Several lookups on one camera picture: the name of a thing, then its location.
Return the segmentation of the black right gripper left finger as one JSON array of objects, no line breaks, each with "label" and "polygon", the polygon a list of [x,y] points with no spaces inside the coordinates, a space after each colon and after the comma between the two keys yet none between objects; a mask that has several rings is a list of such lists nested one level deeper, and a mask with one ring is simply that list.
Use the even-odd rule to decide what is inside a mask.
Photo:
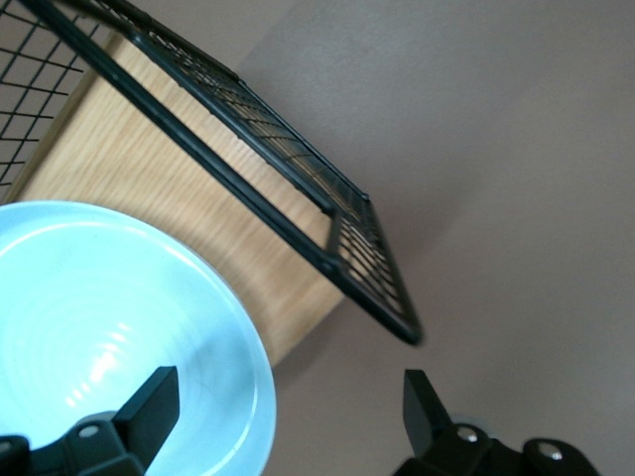
[{"label": "black right gripper left finger", "polygon": [[107,419],[91,417],[29,456],[29,476],[145,476],[180,416],[178,370],[159,367]]}]

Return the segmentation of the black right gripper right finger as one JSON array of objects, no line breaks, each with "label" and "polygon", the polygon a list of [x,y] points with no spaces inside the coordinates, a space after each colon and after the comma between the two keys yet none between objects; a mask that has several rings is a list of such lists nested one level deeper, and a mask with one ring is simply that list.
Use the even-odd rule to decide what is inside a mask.
[{"label": "black right gripper right finger", "polygon": [[453,422],[422,370],[405,371],[403,422],[414,456],[392,476],[600,476],[566,442],[533,438],[516,451],[476,425]]}]

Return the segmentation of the light blue round plate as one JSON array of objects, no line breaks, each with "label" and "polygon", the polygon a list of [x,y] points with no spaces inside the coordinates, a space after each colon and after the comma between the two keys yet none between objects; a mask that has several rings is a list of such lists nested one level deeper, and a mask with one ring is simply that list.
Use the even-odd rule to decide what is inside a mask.
[{"label": "light blue round plate", "polygon": [[119,410],[159,367],[180,416],[148,476],[261,476],[276,397],[263,343],[224,279],[128,215],[0,206],[0,434],[33,447]]}]

